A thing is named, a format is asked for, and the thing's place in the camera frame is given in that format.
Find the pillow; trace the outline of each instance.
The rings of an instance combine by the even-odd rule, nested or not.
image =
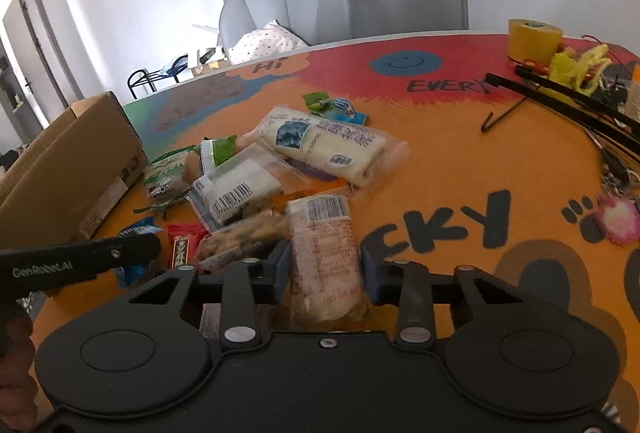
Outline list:
[[[273,20],[264,28],[255,29],[242,36],[236,46],[229,48],[227,53],[231,64],[239,64],[305,47],[308,45],[302,39]]]

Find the human hand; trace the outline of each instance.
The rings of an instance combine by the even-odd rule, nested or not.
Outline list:
[[[38,416],[33,402],[38,385],[29,375],[35,354],[32,332],[23,308],[0,305],[0,421],[18,431],[32,429]]]

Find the painted paw print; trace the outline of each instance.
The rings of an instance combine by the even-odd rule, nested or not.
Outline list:
[[[604,239],[602,231],[596,224],[596,218],[593,212],[587,212],[585,210],[593,210],[593,202],[588,196],[583,196],[582,203],[575,200],[569,200],[569,207],[562,208],[562,216],[569,223],[578,223],[580,228],[580,234],[589,243],[598,243]]]

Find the painted tabletop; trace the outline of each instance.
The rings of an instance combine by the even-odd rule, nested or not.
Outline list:
[[[582,41],[569,41],[584,48]],[[304,109],[301,95],[327,91],[369,114],[369,126],[407,141],[411,155],[362,207],[354,233],[379,257],[452,273],[470,263],[567,308],[615,342],[622,374],[611,400],[630,431],[638,422],[640,247],[619,247],[594,226],[600,166],[580,127],[533,102],[487,134],[490,111],[519,96],[485,84],[514,77],[504,35],[418,36],[362,42],[228,68],[125,106],[150,159],[167,150],[252,130],[273,106]],[[623,62],[635,56],[615,47]],[[134,187],[101,226],[113,236],[143,205]],[[193,220],[189,207],[172,221]],[[45,303],[36,342],[60,323],[117,293],[111,274],[64,289]],[[393,308],[368,328],[393,330]],[[436,311],[439,336],[452,333]]]

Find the bottle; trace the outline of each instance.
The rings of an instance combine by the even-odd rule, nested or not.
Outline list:
[[[640,64],[634,68],[625,103],[625,114],[640,122]]]

